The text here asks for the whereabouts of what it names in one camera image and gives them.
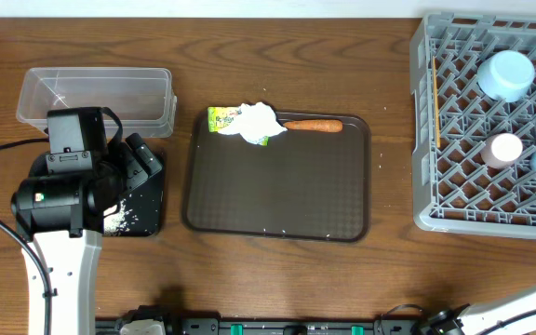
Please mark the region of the orange carrot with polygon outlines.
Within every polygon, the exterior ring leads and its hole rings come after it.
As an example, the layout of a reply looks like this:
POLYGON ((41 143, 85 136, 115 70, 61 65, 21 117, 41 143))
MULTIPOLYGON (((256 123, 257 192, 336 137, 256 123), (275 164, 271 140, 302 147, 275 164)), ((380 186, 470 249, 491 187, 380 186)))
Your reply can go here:
POLYGON ((307 130, 327 133, 341 132, 343 128, 343 124, 340 120, 332 119, 288 121, 284 123, 283 126, 292 130, 307 130))

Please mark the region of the white rice pile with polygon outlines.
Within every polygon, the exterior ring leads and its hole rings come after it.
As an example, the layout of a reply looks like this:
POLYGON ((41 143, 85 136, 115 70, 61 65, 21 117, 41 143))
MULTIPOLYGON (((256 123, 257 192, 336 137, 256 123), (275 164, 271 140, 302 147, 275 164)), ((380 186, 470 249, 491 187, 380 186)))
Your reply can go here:
POLYGON ((127 209, 127 200, 122 199, 118 204, 107 208, 103 212, 103 232, 105 235, 120 235, 130 231, 132 221, 128 215, 132 212, 127 209))

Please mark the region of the wooden chopstick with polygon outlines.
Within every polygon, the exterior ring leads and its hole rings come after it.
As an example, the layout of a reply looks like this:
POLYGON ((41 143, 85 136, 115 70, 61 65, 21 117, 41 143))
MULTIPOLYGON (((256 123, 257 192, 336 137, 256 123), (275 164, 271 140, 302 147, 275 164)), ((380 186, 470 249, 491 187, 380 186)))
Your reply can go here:
POLYGON ((434 96, 434 112, 435 112, 435 147, 439 149, 441 146, 441 129, 439 120, 439 103, 438 103, 438 87, 437 87, 437 68, 436 57, 432 56, 432 76, 433 76, 433 96, 434 96))

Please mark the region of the white pink cup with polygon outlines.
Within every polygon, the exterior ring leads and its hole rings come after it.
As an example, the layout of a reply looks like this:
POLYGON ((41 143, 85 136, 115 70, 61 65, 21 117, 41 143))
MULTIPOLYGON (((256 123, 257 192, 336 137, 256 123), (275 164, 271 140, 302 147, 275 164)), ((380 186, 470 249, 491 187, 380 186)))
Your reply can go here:
POLYGON ((481 158, 489 167, 503 169, 513 164, 522 152, 523 143, 518 136, 501 133, 485 140, 481 158))

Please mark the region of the light blue bowl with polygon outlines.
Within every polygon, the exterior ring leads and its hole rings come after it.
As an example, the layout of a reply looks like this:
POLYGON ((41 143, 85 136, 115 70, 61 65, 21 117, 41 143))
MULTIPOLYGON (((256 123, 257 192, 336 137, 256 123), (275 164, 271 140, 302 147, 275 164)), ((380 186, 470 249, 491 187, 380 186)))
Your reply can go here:
POLYGON ((534 76, 535 69, 529 58, 517 51, 504 50, 478 67, 476 81, 493 100, 511 103, 527 94, 534 76))

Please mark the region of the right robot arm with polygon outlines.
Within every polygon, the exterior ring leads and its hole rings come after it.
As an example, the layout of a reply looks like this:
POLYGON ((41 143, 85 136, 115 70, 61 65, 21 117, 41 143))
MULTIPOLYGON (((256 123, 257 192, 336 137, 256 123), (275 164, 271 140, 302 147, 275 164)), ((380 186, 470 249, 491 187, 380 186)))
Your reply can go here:
POLYGON ((416 327, 423 335, 511 335, 536 331, 536 286, 487 303, 440 312, 416 327))

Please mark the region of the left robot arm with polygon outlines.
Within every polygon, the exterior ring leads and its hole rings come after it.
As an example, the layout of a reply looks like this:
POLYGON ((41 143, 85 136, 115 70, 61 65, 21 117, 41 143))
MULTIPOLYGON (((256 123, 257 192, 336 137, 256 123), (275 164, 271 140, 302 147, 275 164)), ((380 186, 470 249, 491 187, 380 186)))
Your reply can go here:
POLYGON ((142 137, 107 137, 106 107, 47 114, 50 149, 11 198, 29 281, 31 334, 92 334, 104 236, 159 232, 163 159, 142 137))

